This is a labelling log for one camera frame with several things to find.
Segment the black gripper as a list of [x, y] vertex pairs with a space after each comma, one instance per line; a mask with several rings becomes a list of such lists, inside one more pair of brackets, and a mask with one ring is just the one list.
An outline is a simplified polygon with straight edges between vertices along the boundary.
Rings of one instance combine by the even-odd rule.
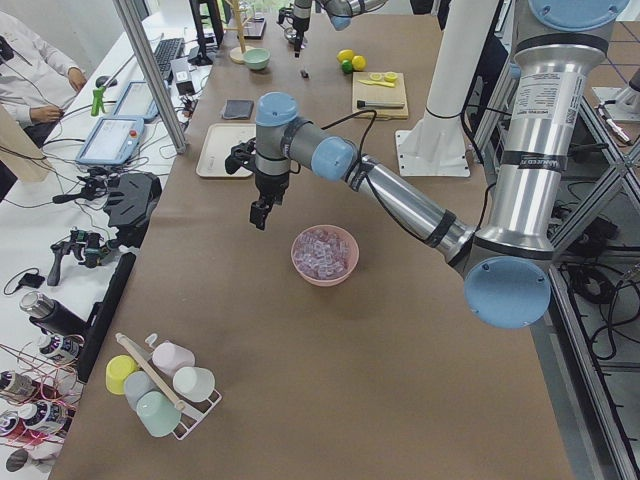
[[270, 205], [281, 205], [289, 186], [290, 161], [263, 157], [256, 149], [256, 141], [251, 139], [233, 146], [225, 159], [227, 174], [235, 174], [241, 168], [254, 174], [261, 198], [251, 204], [250, 223], [257, 229], [264, 230]]
[[304, 40], [304, 33], [309, 28], [310, 23], [310, 6], [289, 6], [282, 7], [278, 11], [278, 21], [280, 26], [284, 25], [286, 19], [291, 21], [291, 28], [293, 34], [289, 36], [289, 39], [294, 45], [294, 56], [299, 58], [301, 54], [301, 47]]

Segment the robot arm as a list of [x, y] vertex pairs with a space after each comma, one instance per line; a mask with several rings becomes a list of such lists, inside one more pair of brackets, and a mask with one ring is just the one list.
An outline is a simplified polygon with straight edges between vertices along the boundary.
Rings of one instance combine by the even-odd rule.
[[[337, 31], [350, 25], [351, 18], [375, 11], [386, 4], [385, 0], [322, 0], [321, 8], [328, 15], [331, 24]], [[292, 27], [295, 32], [293, 51], [300, 57], [305, 33], [310, 26], [312, 0], [295, 0], [292, 8]]]
[[489, 219], [460, 221], [353, 142], [301, 117], [296, 100], [270, 92], [257, 103], [255, 137], [226, 158], [247, 169], [259, 191], [250, 220], [263, 228], [279, 205], [293, 164], [375, 199], [421, 243], [438, 250], [464, 280], [483, 322], [520, 328], [547, 311], [554, 249], [547, 229], [591, 70], [606, 57], [622, 1], [519, 1], [508, 59], [520, 72]]

